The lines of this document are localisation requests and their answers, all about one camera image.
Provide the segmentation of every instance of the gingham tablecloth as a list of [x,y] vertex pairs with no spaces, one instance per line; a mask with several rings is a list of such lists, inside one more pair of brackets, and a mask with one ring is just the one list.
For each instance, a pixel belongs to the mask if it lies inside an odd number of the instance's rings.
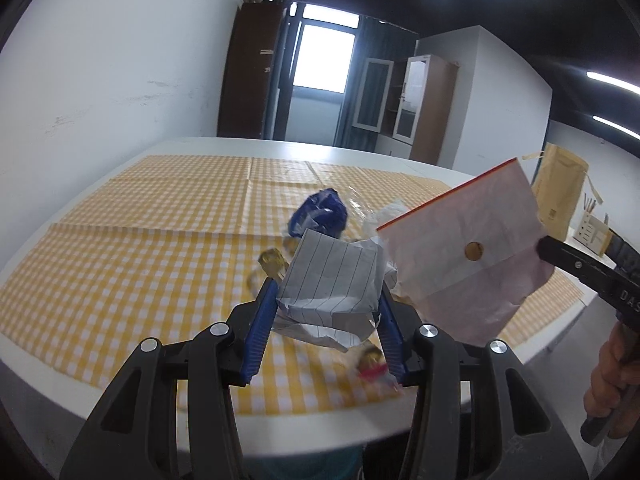
[[[145,337],[192,338],[254,297],[258,256],[282,249],[292,213],[338,190],[350,213],[397,198],[409,207],[449,189],[437,180],[314,162],[234,156],[148,156],[53,224],[0,289],[0,331],[47,365],[105,388]],[[581,297],[561,272],[513,317],[515,346]],[[364,383],[342,355],[271,334],[260,373],[233,388],[236,413],[336,410],[396,395]],[[180,389],[178,405],[186,405]]]

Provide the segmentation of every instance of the silver screw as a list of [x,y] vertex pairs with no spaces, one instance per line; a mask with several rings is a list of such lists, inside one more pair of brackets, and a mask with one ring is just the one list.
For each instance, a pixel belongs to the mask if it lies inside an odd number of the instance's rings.
[[211,332],[211,335],[225,335],[229,332],[229,325],[226,323],[214,323],[209,328],[209,332]]
[[489,343],[489,348],[497,354],[504,354],[509,349],[507,343],[505,343],[504,341],[500,341],[499,339],[491,341]]
[[422,325],[420,327],[420,334],[424,337],[436,337],[438,335],[438,329],[433,325]]
[[145,339],[142,343],[140,343],[140,349],[143,352],[152,352],[156,348],[158,348],[158,341],[156,341],[151,337],[148,339]]

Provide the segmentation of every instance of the white table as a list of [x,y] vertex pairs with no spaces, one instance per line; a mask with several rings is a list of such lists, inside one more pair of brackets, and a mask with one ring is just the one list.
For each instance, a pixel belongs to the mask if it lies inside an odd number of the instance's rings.
[[[458,186],[471,178],[456,171],[412,160],[331,146],[272,140],[219,139],[210,137],[187,137],[179,140],[169,140],[146,150],[146,152],[116,168],[84,190],[50,218],[29,238],[0,272],[0,286],[4,284],[18,263],[44,235],[52,222],[59,221],[71,208],[98,189],[107,180],[147,155],[236,155],[308,160],[424,176],[441,180],[452,187]],[[575,246],[588,252],[586,248],[577,242]],[[613,266],[613,262],[610,260],[606,263]],[[521,361],[529,361],[534,355],[553,342],[577,319],[584,307],[595,297],[595,293],[592,290],[581,285],[572,276],[570,277],[582,289],[584,293],[582,301],[575,303],[553,323],[515,348],[514,351]],[[102,391],[94,386],[55,371],[1,334],[0,360],[37,392],[53,400],[66,412],[82,418],[87,418],[102,394]],[[2,391],[2,385],[0,384],[0,397],[3,399],[4,394],[5,392]],[[300,452],[317,452],[352,446],[407,430],[411,424],[414,402],[415,393],[409,390],[398,399],[386,400],[357,408],[310,415],[240,415],[236,417],[236,423],[242,450],[247,456],[282,456]],[[20,406],[14,406],[13,409],[29,410],[30,406],[28,404],[29,401],[25,400]],[[12,407],[8,406],[7,409],[9,415],[13,418]],[[31,429],[36,433],[38,431],[38,428]],[[180,416],[178,417],[177,439],[178,446],[181,449],[188,449],[186,420],[180,418]],[[38,457],[38,450],[33,449],[33,443],[27,442],[27,444],[32,447],[34,454]],[[68,449],[60,449],[58,451],[60,457],[57,458],[61,464],[67,452]]]

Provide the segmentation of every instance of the fluorescent tube light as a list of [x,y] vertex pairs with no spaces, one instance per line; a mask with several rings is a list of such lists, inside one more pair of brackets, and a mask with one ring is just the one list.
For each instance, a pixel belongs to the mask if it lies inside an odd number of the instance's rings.
[[620,126],[619,124],[612,123],[611,121],[607,121],[606,119],[603,119],[602,117],[593,116],[593,119],[598,121],[598,122],[600,122],[600,123],[607,124],[608,126],[611,126],[612,128],[619,129],[621,132],[625,132],[626,134],[629,134],[630,136],[635,137],[636,139],[640,140],[640,135],[636,134],[635,132],[632,132],[631,130],[627,130],[624,126]]
[[595,79],[596,81],[602,81],[603,83],[609,83],[610,85],[619,86],[620,88],[624,88],[625,90],[629,90],[630,92],[640,95],[640,86],[632,85],[631,83],[616,79],[615,77],[598,74],[597,72],[587,72],[587,77]]

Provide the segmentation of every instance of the black ceiling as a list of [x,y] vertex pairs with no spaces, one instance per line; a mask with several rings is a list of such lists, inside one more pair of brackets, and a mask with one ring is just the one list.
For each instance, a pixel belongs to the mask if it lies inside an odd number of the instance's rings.
[[551,118],[640,157],[640,96],[590,80],[586,70],[640,86],[639,0],[296,0],[350,10],[430,36],[482,25],[553,89]]

